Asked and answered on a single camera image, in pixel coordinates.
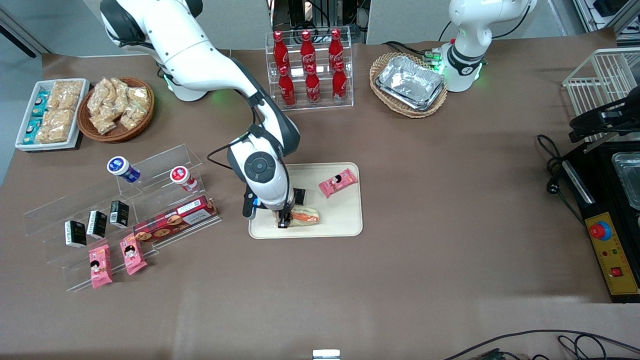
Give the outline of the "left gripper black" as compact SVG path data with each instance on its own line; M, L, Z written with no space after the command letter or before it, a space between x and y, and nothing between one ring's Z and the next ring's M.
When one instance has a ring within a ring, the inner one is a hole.
M612 101L575 117L569 122L572 143L599 133L624 136L640 130L640 89L633 88L622 99Z

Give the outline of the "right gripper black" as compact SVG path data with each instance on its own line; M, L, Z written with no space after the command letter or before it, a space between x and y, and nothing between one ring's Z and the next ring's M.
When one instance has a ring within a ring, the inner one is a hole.
M270 203L270 210L276 214L276 225L279 229L287 229L290 227L292 219L291 210L296 204L294 189L288 189L284 195L286 195L286 197L283 197L281 200Z

